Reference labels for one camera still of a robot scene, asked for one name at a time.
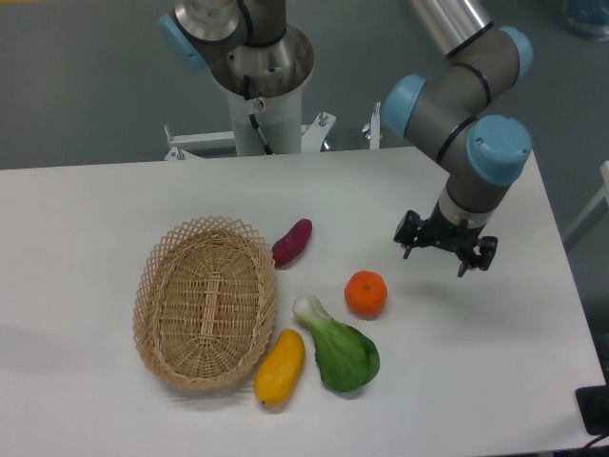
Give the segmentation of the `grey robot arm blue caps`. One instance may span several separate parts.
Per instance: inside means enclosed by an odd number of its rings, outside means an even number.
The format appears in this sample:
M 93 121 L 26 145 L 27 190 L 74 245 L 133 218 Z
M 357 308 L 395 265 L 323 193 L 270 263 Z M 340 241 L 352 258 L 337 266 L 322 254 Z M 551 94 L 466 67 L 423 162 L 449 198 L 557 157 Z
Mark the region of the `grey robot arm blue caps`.
M 532 149 L 517 120 L 487 107 L 529 71 L 527 37 L 498 28 L 477 1 L 416 1 L 414 11 L 449 62 L 437 81 L 404 77 L 377 121 L 447 172 L 427 218 L 409 211 L 394 239 L 405 251 L 439 248 L 461 271 L 490 267 L 498 241 L 483 234 Z M 302 152 L 301 93 L 314 67 L 308 38 L 282 1 L 178 1 L 160 21 L 168 46 L 190 70 L 209 70 L 230 104 L 241 156 Z

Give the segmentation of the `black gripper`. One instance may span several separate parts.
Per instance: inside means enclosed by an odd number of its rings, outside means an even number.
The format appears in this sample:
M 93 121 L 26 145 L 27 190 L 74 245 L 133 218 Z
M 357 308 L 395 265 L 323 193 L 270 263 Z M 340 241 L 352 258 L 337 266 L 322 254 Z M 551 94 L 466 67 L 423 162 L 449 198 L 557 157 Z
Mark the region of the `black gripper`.
M 499 239 L 495 236 L 480 237 L 483 226 L 470 228 L 468 222 L 451 223 L 441 212 L 440 203 L 430 217 L 421 216 L 410 209 L 398 224 L 393 241 L 403 249 L 406 260 L 413 248 L 440 248 L 455 253 L 461 260 L 458 276 L 473 269 L 488 271 L 495 257 Z

